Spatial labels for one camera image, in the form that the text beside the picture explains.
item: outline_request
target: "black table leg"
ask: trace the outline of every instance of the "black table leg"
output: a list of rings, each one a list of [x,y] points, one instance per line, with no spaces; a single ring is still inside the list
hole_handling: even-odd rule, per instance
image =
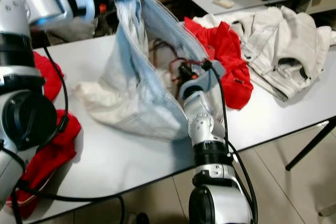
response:
[[[304,158],[318,143],[328,135],[336,126],[336,118],[329,120],[329,123],[323,128],[316,137],[288,164],[286,170],[291,170],[301,159]]]

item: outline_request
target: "robotic arm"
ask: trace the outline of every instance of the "robotic arm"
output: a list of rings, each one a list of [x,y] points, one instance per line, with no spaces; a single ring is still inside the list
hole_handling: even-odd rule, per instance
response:
[[[29,27],[47,29],[76,16],[90,21],[101,9],[113,8],[114,0],[0,0],[0,210],[22,174],[19,163],[1,147],[27,164],[57,128],[56,110],[43,96],[44,79],[34,65]],[[213,66],[224,74],[219,62]],[[235,176],[225,129],[211,116],[205,95],[216,83],[215,73],[206,71],[197,79],[189,78],[190,73],[188,66],[181,66],[185,81],[180,94],[196,166],[190,223],[248,224],[249,207]]]

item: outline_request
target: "white jacket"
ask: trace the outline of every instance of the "white jacket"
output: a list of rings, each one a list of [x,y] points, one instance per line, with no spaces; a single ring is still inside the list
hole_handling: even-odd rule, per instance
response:
[[[286,7],[206,15],[194,21],[207,28],[221,21],[231,24],[240,37],[251,79],[283,101],[314,82],[323,71],[330,45],[336,44],[336,32],[329,26],[316,28],[311,16]]]

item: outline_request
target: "red cloth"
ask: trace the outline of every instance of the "red cloth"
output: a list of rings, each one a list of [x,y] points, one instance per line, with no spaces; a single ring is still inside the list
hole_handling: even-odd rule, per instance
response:
[[[64,115],[64,110],[57,110],[57,124]],[[28,182],[30,188],[42,189],[54,171],[75,155],[74,138],[81,127],[76,117],[68,113],[69,122],[64,132],[59,133],[45,148],[35,154],[27,166],[27,171],[21,179]],[[16,191],[20,214],[27,218],[32,214],[38,203],[38,197],[23,190]],[[12,205],[11,198],[7,204]]]
[[[34,62],[36,68],[40,70],[42,76],[46,80],[46,83],[44,84],[44,95],[50,101],[53,101],[58,95],[62,86],[57,72],[52,66],[50,60],[47,57],[39,55],[37,52],[34,52]],[[56,66],[58,70],[62,73],[61,68],[57,64]]]
[[[247,64],[240,55],[238,35],[225,22],[207,29],[185,17],[184,25],[204,46],[209,59],[218,60],[226,69],[222,77],[226,105],[232,109],[242,109],[251,97],[253,85]]]

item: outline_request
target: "tiled floor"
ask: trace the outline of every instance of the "tiled floor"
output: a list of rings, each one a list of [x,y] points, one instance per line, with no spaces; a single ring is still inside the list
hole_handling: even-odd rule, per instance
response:
[[[336,203],[336,129],[291,172],[285,170],[321,127],[241,152],[257,195],[259,224],[336,223],[336,215],[317,215],[318,209]],[[192,176],[190,170],[125,194],[127,210],[144,211],[155,224],[186,224]],[[109,200],[44,224],[114,224],[119,210],[118,201]]]

